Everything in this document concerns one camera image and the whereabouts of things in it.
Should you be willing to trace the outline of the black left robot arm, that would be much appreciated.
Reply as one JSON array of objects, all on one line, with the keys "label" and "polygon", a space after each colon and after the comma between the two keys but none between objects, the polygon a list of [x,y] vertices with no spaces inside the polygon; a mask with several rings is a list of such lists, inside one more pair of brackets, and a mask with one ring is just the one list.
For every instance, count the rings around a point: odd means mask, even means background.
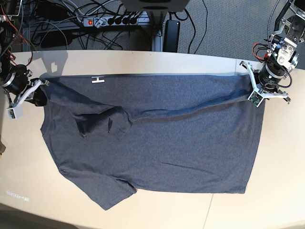
[{"label": "black left robot arm", "polygon": [[298,63],[298,44],[305,41],[305,2],[288,0],[275,20],[274,31],[270,32],[271,20],[279,1],[272,9],[267,24],[267,44],[255,43],[252,51],[263,66],[255,70],[250,63],[242,61],[241,66],[247,69],[253,91],[248,101],[259,107],[264,100],[272,98],[291,102],[287,92],[281,88],[292,85],[291,71]]}]

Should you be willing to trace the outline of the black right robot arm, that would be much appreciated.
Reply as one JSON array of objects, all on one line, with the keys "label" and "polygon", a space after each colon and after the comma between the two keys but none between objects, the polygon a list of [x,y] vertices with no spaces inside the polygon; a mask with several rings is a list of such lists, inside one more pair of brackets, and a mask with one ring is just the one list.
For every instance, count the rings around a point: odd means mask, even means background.
[{"label": "black right robot arm", "polygon": [[47,97],[42,91],[48,86],[46,79],[33,78],[29,64],[16,64],[11,52],[14,42],[20,38],[32,47],[21,35],[24,11],[21,0],[2,0],[0,2],[0,87],[8,99],[7,113],[11,119],[23,116],[21,105],[24,102],[35,106],[45,106]]}]

